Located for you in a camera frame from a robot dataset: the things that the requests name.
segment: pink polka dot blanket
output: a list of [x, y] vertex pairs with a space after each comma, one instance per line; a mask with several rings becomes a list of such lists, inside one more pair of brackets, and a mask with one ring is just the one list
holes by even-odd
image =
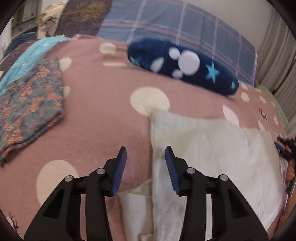
[[[127, 162], [119, 192], [151, 178], [150, 114], [155, 108], [226, 119], [269, 132], [274, 140], [286, 135], [277, 109], [260, 90], [239, 84], [235, 95], [225, 97], [143, 70], [129, 62], [127, 48], [123, 42], [76, 36], [43, 57], [60, 60], [66, 115], [31, 145], [12, 151], [0, 168], [0, 208], [11, 224], [17, 223], [21, 236], [66, 175], [89, 175], [121, 146], [127, 149]], [[126, 240], [118, 196], [106, 204], [114, 241]], [[85, 227], [81, 235], [86, 238]]]

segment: gray curtain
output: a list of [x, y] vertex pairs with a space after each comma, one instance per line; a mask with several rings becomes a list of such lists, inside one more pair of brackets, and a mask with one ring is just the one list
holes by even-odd
[[282, 17], [273, 9], [269, 28], [258, 51], [258, 83], [272, 93], [277, 91], [291, 70], [295, 56], [295, 38]]
[[258, 51], [256, 81], [273, 93], [296, 134], [296, 40], [274, 9], [266, 37]]
[[289, 137], [296, 137], [296, 115], [291, 119], [287, 128], [287, 134]]

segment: blue plaid fabric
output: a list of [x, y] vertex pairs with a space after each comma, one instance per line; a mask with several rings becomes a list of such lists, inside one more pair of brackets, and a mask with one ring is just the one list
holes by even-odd
[[254, 86], [257, 52], [240, 33], [214, 15], [178, 0], [115, 0], [97, 37], [131, 43], [167, 39], [223, 63]]

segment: floral cloth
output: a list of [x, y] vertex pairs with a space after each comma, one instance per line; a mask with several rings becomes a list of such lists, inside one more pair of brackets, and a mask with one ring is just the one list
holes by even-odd
[[63, 79], [57, 58], [40, 59], [0, 97], [0, 165], [64, 117]]

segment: navy blue pillow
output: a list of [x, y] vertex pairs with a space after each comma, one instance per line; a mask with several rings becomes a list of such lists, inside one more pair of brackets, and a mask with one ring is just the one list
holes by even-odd
[[133, 42], [127, 54], [134, 65], [222, 95], [235, 94], [239, 87], [237, 78], [221, 63], [168, 40], [143, 39]]

